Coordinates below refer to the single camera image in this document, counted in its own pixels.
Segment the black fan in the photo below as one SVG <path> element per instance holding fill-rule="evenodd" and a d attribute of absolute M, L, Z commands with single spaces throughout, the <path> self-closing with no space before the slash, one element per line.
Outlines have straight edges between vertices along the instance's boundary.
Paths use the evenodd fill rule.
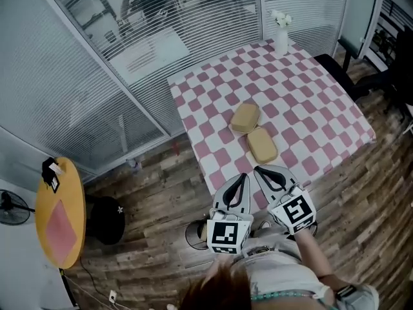
<path fill-rule="evenodd" d="M 30 212 L 34 212 L 34 209 L 29 208 L 24 199 L 13 192 L 0 189 L 0 223 L 23 224 L 30 217 Z"/>

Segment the power outlet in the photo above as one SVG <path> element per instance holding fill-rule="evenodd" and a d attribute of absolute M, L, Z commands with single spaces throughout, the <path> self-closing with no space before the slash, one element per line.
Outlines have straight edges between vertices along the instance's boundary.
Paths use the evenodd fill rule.
<path fill-rule="evenodd" d="M 109 301 L 111 303 L 115 304 L 116 303 L 116 297 L 117 297 L 117 293 L 115 291 L 111 290 L 110 294 L 109 294 Z"/>

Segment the rectangular table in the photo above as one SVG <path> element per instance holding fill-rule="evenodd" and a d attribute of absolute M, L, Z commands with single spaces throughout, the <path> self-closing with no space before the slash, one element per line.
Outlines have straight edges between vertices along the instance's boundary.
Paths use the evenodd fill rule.
<path fill-rule="evenodd" d="M 235 49 L 194 67 L 170 90 L 210 193 L 245 172 L 251 213 L 268 202 L 246 137 L 228 126 L 242 102 L 260 107 L 258 125 L 276 144 L 279 155 L 268 164 L 289 168 L 304 186 L 376 137 L 338 82 L 292 41 L 285 56 L 277 56 L 272 40 Z"/>

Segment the office chair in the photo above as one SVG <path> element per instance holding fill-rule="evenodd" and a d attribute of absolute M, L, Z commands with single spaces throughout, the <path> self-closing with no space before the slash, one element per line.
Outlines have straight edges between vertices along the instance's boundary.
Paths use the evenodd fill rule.
<path fill-rule="evenodd" d="M 388 70 L 361 78 L 354 84 L 347 73 L 329 55 L 316 56 L 320 63 L 335 80 L 344 88 L 353 101 L 362 96 L 367 96 L 372 88 L 381 88 L 390 97 L 391 105 L 396 105 L 402 115 L 402 121 L 408 109 L 405 104 L 413 105 L 413 31 L 405 26 L 405 30 L 399 32 L 396 41 L 396 58 Z"/>

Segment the brown hair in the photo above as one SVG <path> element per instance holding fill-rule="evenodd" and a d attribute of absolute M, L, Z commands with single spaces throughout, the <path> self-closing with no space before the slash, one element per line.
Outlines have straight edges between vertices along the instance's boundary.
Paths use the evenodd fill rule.
<path fill-rule="evenodd" d="M 200 280 L 186 292 L 179 310 L 251 310 L 250 280 L 242 269 L 231 273 L 221 266 L 209 280 Z"/>

